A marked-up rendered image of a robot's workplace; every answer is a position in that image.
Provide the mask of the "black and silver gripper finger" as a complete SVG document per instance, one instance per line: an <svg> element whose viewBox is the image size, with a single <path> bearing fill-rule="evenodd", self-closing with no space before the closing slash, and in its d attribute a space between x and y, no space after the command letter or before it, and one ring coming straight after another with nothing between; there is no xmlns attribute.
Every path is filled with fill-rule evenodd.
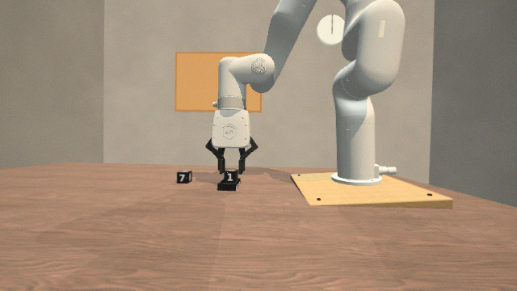
<svg viewBox="0 0 517 291"><path fill-rule="evenodd" d="M250 154L252 153L253 151L255 151L256 149L258 149L258 146L257 144L254 142L253 138L250 137L250 144L251 144L251 147L245 151L245 148L238 148L239 149L239 153L240 153L240 159L238 161L238 174L241 175L243 173L243 171L245 170L245 158ZM244 151L243 151L244 150Z"/></svg>
<svg viewBox="0 0 517 291"><path fill-rule="evenodd" d="M225 148L218 148L218 150L215 149L212 146L211 139L209 140L209 142L207 143L207 145L205 147L216 156L216 158L218 159L218 170L220 171L220 174L223 174L225 172L225 159L224 159Z"/></svg>

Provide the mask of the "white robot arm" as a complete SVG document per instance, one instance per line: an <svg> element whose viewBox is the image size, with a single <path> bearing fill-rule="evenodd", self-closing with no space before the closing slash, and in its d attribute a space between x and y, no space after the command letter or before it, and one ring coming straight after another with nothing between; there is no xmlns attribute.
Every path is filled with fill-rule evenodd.
<svg viewBox="0 0 517 291"><path fill-rule="evenodd" d="M375 164L375 114L369 96L389 88L397 77L405 16L393 0L340 1L346 10L342 53L353 62L336 75L332 86L337 173L331 179L372 186L382 183L381 175L397 174L395 167ZM246 109L247 84L258 93L274 86L316 2L280 0L271 17L263 54L220 60L218 99L213 107Z"/></svg>

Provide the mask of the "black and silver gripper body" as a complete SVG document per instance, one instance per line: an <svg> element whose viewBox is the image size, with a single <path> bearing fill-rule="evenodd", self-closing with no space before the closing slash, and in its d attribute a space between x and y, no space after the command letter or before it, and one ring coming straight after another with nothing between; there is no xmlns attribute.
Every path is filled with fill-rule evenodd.
<svg viewBox="0 0 517 291"><path fill-rule="evenodd" d="M218 108L212 122L212 146L246 148L250 146L249 112L243 108Z"/></svg>

